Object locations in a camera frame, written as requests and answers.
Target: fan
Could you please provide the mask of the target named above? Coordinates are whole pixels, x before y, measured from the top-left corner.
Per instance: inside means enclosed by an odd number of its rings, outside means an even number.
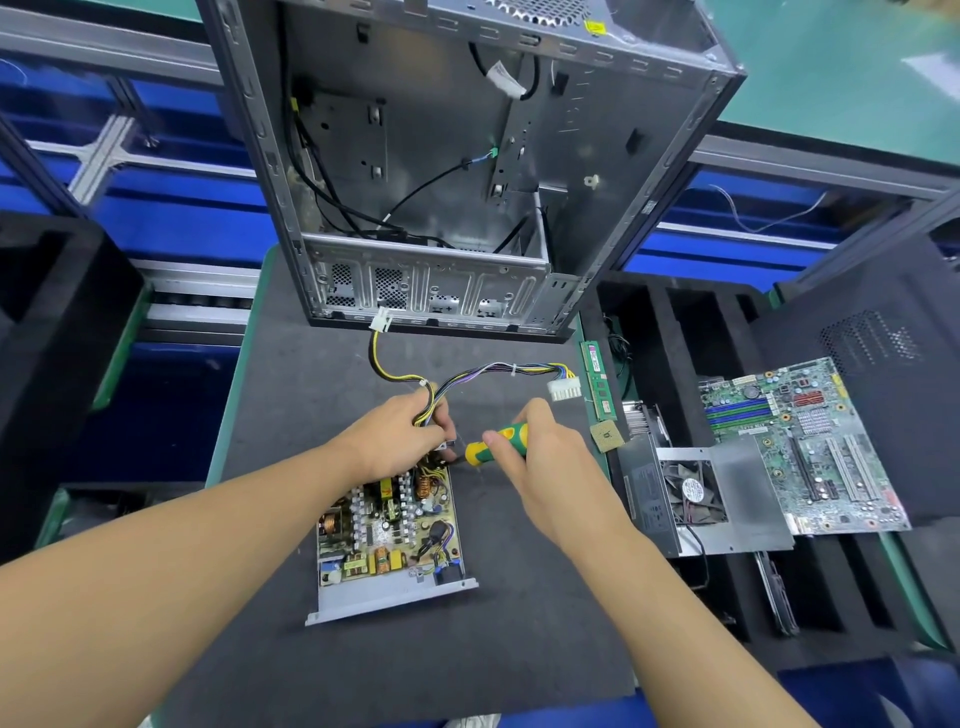
[[[680,523],[708,525],[727,522],[713,467],[708,460],[661,462],[673,515]]]

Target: circuit component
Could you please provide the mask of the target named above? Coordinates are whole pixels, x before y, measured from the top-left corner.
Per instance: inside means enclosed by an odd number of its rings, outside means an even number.
[[[702,382],[704,410],[719,442],[755,438],[794,535],[910,528],[831,359],[754,377]]]

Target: black cable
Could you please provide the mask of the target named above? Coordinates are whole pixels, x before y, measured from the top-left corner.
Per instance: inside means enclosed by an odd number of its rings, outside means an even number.
[[[477,70],[480,71],[480,75],[484,78],[487,77],[489,69],[483,67],[483,62],[480,61],[480,53],[477,51],[477,44],[470,42],[467,44],[470,49],[470,55],[473,57],[473,62],[476,63]],[[537,87],[540,85],[540,56],[534,54],[534,82],[530,86],[530,90],[525,94],[520,96],[519,101],[526,101],[535,93],[537,93]]]
[[[698,584],[695,587],[690,587],[690,591],[700,592],[706,589],[710,585],[710,562],[707,559],[707,550],[704,548],[704,542],[700,540],[700,537],[697,535],[697,532],[694,531],[692,528],[690,528],[690,524],[687,522],[684,522],[683,525],[686,526],[686,530],[690,532],[690,535],[697,542],[697,546],[700,547],[700,555],[704,559],[704,583]]]
[[[362,220],[367,220],[368,222],[375,223],[376,225],[382,225],[385,228],[391,228],[392,230],[402,231],[405,233],[406,231],[400,226],[394,225],[393,223],[381,223],[380,220],[366,214],[365,212],[360,212],[359,210],[348,207],[343,203],[338,203],[336,200],[326,194],[326,192],[321,190],[313,180],[307,177],[306,172],[303,170],[303,165],[300,163],[300,157],[297,155],[294,149],[293,137],[290,135],[290,114],[293,111],[291,106],[291,100],[293,98],[293,78],[290,74],[290,62],[287,53],[286,12],[284,10],[283,3],[276,4],[276,34],[278,46],[277,51],[280,56],[280,87],[283,89],[283,101],[280,105],[280,116],[283,125],[283,139],[287,147],[287,154],[290,157],[290,163],[293,165],[294,170],[300,175],[300,178],[303,179],[304,183],[306,183],[306,185],[313,190],[314,194],[319,195],[320,198],[328,205],[333,205],[343,213],[356,215]],[[310,137],[309,132],[302,125],[302,123],[299,124],[298,132],[301,130],[305,140],[307,141],[307,144],[310,147],[316,147],[316,145],[313,143],[313,139]]]
[[[415,189],[415,190],[414,190],[413,192],[411,192],[409,195],[407,195],[407,196],[404,197],[402,200],[400,200],[398,203],[396,203],[396,205],[394,205],[393,207],[390,208],[390,212],[388,212],[388,213],[386,214],[386,216],[384,216],[384,218],[383,218],[384,223],[386,223],[387,220],[389,220],[391,217],[393,217],[394,213],[395,213],[397,210],[399,210],[400,207],[401,207],[405,202],[407,202],[411,197],[413,197],[414,195],[416,195],[416,194],[417,194],[418,192],[420,192],[422,189],[424,189],[424,188],[426,188],[426,187],[429,187],[429,186],[430,186],[431,184],[433,184],[434,182],[439,182],[440,180],[442,180],[442,179],[443,179],[444,177],[446,177],[447,175],[452,174],[453,172],[456,172],[458,169],[467,169],[467,168],[469,168],[471,164],[473,164],[473,162],[470,161],[469,159],[467,159],[467,160],[465,160],[465,161],[461,161],[459,164],[456,164],[456,165],[450,167],[449,169],[444,170],[444,171],[441,172],[439,175],[437,175],[436,177],[434,177],[432,180],[427,180],[426,182],[424,182],[423,184],[421,184],[419,187],[417,187],[417,189]]]
[[[493,252],[494,252],[494,253],[499,253],[499,252],[502,251],[504,248],[506,248],[508,245],[510,245],[510,241],[513,240],[513,239],[517,236],[517,234],[520,232],[520,229],[521,229],[524,225],[526,225],[527,218],[528,218],[527,215],[524,215],[523,217],[520,218],[520,222],[518,222],[516,225],[514,225],[514,228],[510,231],[510,234],[508,234],[505,238],[503,238],[503,242],[500,243],[498,246],[496,246],[496,248],[493,249]]]

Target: power connector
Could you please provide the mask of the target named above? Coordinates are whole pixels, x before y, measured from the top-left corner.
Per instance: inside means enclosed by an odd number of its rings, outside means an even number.
[[[380,333],[386,333],[393,320],[394,316],[390,313],[390,309],[381,305],[376,311],[376,316],[370,322],[370,328]]]
[[[572,400],[574,397],[581,397],[580,378],[578,376],[569,376],[566,379],[553,379],[546,384],[550,392],[550,399],[553,401]]]

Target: exposed circuit board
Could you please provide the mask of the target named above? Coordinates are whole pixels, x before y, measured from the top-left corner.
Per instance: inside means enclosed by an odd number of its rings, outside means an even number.
[[[700,391],[717,441],[756,438],[794,535],[910,528],[829,357]]]
[[[340,498],[317,522],[317,563],[321,592],[396,571],[436,584],[461,580],[447,468],[423,463]]]

